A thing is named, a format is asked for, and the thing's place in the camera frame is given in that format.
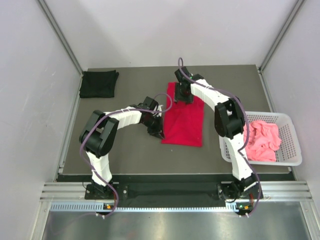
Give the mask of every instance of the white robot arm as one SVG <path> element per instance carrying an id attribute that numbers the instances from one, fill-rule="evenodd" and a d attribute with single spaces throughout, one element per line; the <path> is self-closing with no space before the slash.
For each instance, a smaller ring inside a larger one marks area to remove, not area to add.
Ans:
<path id="1" fill-rule="evenodd" d="M 218 103 L 225 103 L 229 101 L 229 97 L 227 97 L 226 95 L 223 95 L 218 91 L 209 89 L 212 86 L 209 85 L 205 79 L 199 79 L 196 82 L 206 86 L 207 88 L 193 83 L 190 85 L 192 95 L 197 96 L 202 101 L 204 101 L 213 111 L 215 111 L 215 107 Z M 249 168 L 244 158 L 238 152 L 238 149 L 240 149 L 244 145 L 244 134 L 240 132 L 234 135 L 233 139 L 230 139 L 226 136 L 224 136 L 223 139 L 229 150 L 233 176 L 238 180 L 250 177 L 253 172 Z M 245 157 L 247 157 L 246 151 L 244 149 L 241 152 Z"/>
<path id="2" fill-rule="evenodd" d="M 139 110 L 149 110 L 161 112 L 161 105 L 150 97 L 146 97 L 143 103 L 139 105 L 128 106 L 127 108 L 117 110 L 110 117 L 107 117 L 97 129 L 88 138 L 85 144 L 85 152 L 90 159 L 90 164 L 93 166 L 92 180 L 96 188 L 104 192 L 106 183 L 98 176 L 101 176 L 107 183 L 112 179 L 112 174 L 109 168 L 109 151 L 111 150 L 118 129 L 124 128 L 133 124 L 144 124 L 147 126 L 147 131 L 151 136 L 163 139 L 162 114 L 153 112 L 145 112 Z M 90 116 L 85 128 L 83 129 L 79 141 L 82 143 L 94 125 L 105 115 L 111 112 L 101 112 L 95 110 Z"/>

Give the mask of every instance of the metal frame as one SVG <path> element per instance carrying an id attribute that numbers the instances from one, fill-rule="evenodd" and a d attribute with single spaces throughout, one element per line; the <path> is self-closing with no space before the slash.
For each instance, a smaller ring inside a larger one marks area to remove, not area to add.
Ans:
<path id="1" fill-rule="evenodd" d="M 44 184 L 40 197 L 40 206 L 36 222 L 30 239 L 42 239 L 49 211 L 66 212 L 95 212 L 101 209 L 100 204 L 113 204 L 113 200 L 85 200 L 84 186 L 90 182 L 47 182 Z M 307 182 L 305 181 L 262 181 L 264 199 L 266 202 L 300 202 L 306 224 L 313 240 L 320 239 L 319 216 L 315 214 L 315 207 Z M 117 212 L 233 212 L 234 205 L 225 207 L 176 207 L 176 208 L 137 208 L 119 207 Z"/>
<path id="2" fill-rule="evenodd" d="M 258 74 L 259 74 L 259 77 L 260 77 L 260 80 L 261 80 L 261 84 L 262 84 L 262 87 L 263 87 L 263 90 L 264 90 L 264 94 L 266 96 L 266 100 L 268 102 L 270 111 L 275 113 L 276 112 L 276 107 L 275 107 L 275 104 L 274 104 L 274 102 L 273 102 L 273 100 L 271 98 L 269 87 L 268 87 L 268 85 L 266 83 L 264 75 L 262 74 L 262 72 L 259 69 L 257 69 L 257 71 L 258 71 Z"/>
<path id="3" fill-rule="evenodd" d="M 80 87 L 81 87 L 81 83 L 82 83 L 82 77 L 83 75 L 81 74 L 81 79 L 79 82 L 79 86 L 78 86 L 78 90 L 76 91 L 76 96 L 74 97 L 74 102 L 71 108 L 71 114 L 69 116 L 68 119 L 68 125 L 66 128 L 66 133 L 64 135 L 64 139 L 63 139 L 63 144 L 62 144 L 62 149 L 59 155 L 59 163 L 57 166 L 57 169 L 54 173 L 53 179 L 57 179 L 58 174 L 62 174 L 63 170 L 64 170 L 64 165 L 66 162 L 66 158 L 67 158 L 67 153 L 68 153 L 68 148 L 70 145 L 70 140 L 71 140 L 71 135 L 74 129 L 74 125 L 75 125 L 75 121 L 76 121 L 76 116 L 77 116 L 77 112 L 78 112 L 78 108 L 79 108 L 79 104 L 80 104 Z"/>
<path id="4" fill-rule="evenodd" d="M 70 47 L 69 43 L 67 42 L 63 32 L 61 31 L 55 17 L 53 16 L 52 12 L 50 11 L 46 1 L 45 0 L 36 0 L 36 1 L 38 2 L 39 6 L 41 7 L 46 18 L 48 19 L 51 27 L 53 28 L 53 30 L 56 33 L 58 39 L 60 40 L 62 46 L 64 47 L 66 53 L 68 54 L 71 61 L 73 62 L 75 68 L 77 69 L 79 74 L 82 74 L 83 70 L 82 70 L 76 56 L 74 55 L 73 51 L 71 50 L 71 47 Z"/>
<path id="5" fill-rule="evenodd" d="M 286 19 L 284 25 L 282 26 L 279 34 L 277 35 L 273 44 L 271 45 L 270 50 L 268 51 L 264 60 L 262 61 L 261 67 L 259 68 L 261 72 L 263 72 L 266 69 L 270 59 L 272 58 L 275 51 L 279 47 L 280 43 L 282 42 L 284 36 L 286 35 L 286 33 L 289 29 L 289 27 L 291 26 L 291 24 L 295 20 L 296 16 L 298 15 L 298 13 L 299 13 L 300 9 L 302 8 L 303 4 L 305 3 L 305 1 L 306 0 L 297 0 L 296 1 L 295 5 L 293 6 L 293 9 L 291 10 L 288 18 Z"/>

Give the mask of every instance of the white wall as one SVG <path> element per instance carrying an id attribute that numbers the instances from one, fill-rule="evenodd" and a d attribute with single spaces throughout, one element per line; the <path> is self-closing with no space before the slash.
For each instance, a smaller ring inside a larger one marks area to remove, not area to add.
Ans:
<path id="1" fill-rule="evenodd" d="M 296 0 L 46 0 L 81 67 L 259 66 Z"/>
<path id="2" fill-rule="evenodd" d="M 294 123 L 307 180 L 320 212 L 320 1 L 307 0 L 264 74 L 276 110 Z"/>
<path id="3" fill-rule="evenodd" d="M 0 2 L 0 239 L 31 233 L 80 76 L 35 0 Z"/>

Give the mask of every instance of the gray tabletop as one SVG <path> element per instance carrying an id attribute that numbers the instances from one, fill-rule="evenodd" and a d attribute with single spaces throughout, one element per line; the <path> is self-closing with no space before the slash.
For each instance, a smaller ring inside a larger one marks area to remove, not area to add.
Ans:
<path id="1" fill-rule="evenodd" d="M 119 78 L 114 98 L 83 98 L 80 100 L 63 174 L 91 174 L 79 156 L 79 135 L 94 110 L 112 112 L 143 102 L 166 92 L 168 82 L 176 82 L 176 66 L 117 68 Z M 191 73 L 201 74 L 215 88 L 237 95 L 247 111 L 269 112 L 268 102 L 255 65 L 189 66 Z M 110 71 L 110 68 L 92 71 Z M 157 101 L 166 105 L 166 97 Z M 228 174 L 231 163 L 223 160 L 218 134 L 214 127 L 214 112 L 205 106 L 203 146 L 161 144 L 148 135 L 142 125 L 120 129 L 109 154 L 113 174 Z M 256 165 L 259 173 L 288 173 L 288 167 Z"/>
<path id="2" fill-rule="evenodd" d="M 261 202 L 248 219 L 233 212 L 116 212 L 105 220 L 83 214 L 50 211 L 42 239 L 311 240 L 299 202 Z"/>

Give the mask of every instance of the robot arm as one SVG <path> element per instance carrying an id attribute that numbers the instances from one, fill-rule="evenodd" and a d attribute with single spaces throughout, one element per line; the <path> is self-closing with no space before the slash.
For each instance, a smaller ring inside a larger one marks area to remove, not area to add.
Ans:
<path id="1" fill-rule="evenodd" d="M 240 106 L 235 99 L 213 90 L 201 75 L 190 74 L 186 67 L 182 67 L 181 70 L 195 83 L 189 82 L 178 69 L 175 72 L 178 82 L 175 85 L 174 101 L 188 104 L 193 102 L 194 96 L 197 96 L 214 111 L 214 127 L 227 144 L 232 175 L 235 177 L 232 183 L 220 184 L 219 193 L 223 194 L 223 199 L 238 199 L 257 184 L 256 176 L 244 159 L 247 157 L 245 149 L 241 150 L 243 156 L 238 152 L 244 145 L 245 125 Z"/>
<path id="2" fill-rule="evenodd" d="M 196 82 L 206 86 L 207 88 L 193 83 L 190 85 L 191 93 L 192 95 L 197 96 L 202 101 L 204 101 L 215 112 L 214 125 L 216 131 L 220 136 L 223 137 L 223 140 L 225 141 L 229 149 L 233 176 L 238 180 L 250 177 L 253 172 L 247 165 L 244 158 L 238 152 L 238 149 L 240 149 L 244 145 L 244 134 L 240 132 L 243 131 L 244 123 L 241 110 L 235 109 L 235 113 L 233 113 L 232 110 L 228 110 L 229 108 L 232 108 L 232 106 L 235 106 L 236 102 L 218 91 L 209 89 L 212 86 L 209 85 L 205 79 L 199 79 Z M 224 110 L 226 116 L 225 119 L 222 119 Z M 234 132 L 236 134 L 229 132 L 228 129 L 223 129 L 223 125 L 227 124 L 234 125 Z M 241 152 L 245 157 L 247 157 L 246 151 L 244 149 Z"/>
<path id="3" fill-rule="evenodd" d="M 112 114 L 107 117 L 89 137 L 85 144 L 85 151 L 90 159 L 90 164 L 95 170 L 92 170 L 92 184 L 101 193 L 106 193 L 106 183 L 101 181 L 97 174 L 100 175 L 106 182 L 110 182 L 112 174 L 109 168 L 109 152 L 114 144 L 118 129 L 124 128 L 133 124 L 144 124 L 147 127 L 147 132 L 154 137 L 163 139 L 162 114 L 154 114 L 152 112 L 141 112 L 136 109 L 161 111 L 161 106 L 158 102 L 150 97 L 146 97 L 143 103 L 139 105 L 128 106 L 121 109 L 122 112 Z M 105 115 L 110 112 L 102 112 L 95 110 L 83 129 L 79 141 L 82 143 L 87 137 L 94 125 Z"/>

